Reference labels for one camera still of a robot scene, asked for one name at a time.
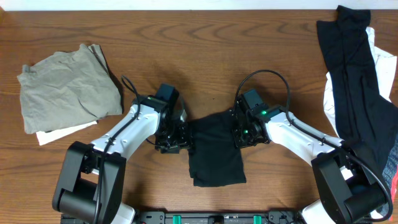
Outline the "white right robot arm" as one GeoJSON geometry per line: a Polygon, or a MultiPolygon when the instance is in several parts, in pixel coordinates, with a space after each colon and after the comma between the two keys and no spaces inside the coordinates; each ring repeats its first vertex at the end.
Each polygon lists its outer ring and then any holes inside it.
{"type": "Polygon", "coordinates": [[[362,141],[331,137],[281,106],[236,103],[234,141],[239,148],[270,142],[312,167],[320,198],[300,211],[302,223],[376,223],[390,219],[391,193],[362,141]]]}

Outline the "black logo t-shirt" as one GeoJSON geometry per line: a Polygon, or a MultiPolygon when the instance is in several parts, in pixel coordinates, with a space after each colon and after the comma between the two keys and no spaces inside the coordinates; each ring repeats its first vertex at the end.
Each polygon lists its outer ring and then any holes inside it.
{"type": "Polygon", "coordinates": [[[229,110],[190,121],[189,173],[196,187],[246,182],[241,150],[234,145],[229,110]]]}

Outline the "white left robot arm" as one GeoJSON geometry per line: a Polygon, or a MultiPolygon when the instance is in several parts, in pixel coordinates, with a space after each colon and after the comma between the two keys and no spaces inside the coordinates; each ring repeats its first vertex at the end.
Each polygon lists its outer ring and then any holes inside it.
{"type": "Polygon", "coordinates": [[[140,96],[127,116],[89,144],[66,151],[52,207],[74,222],[132,223],[136,211],[122,202],[126,164],[150,136],[161,153],[190,147],[185,110],[174,111],[179,96],[140,96]]]}

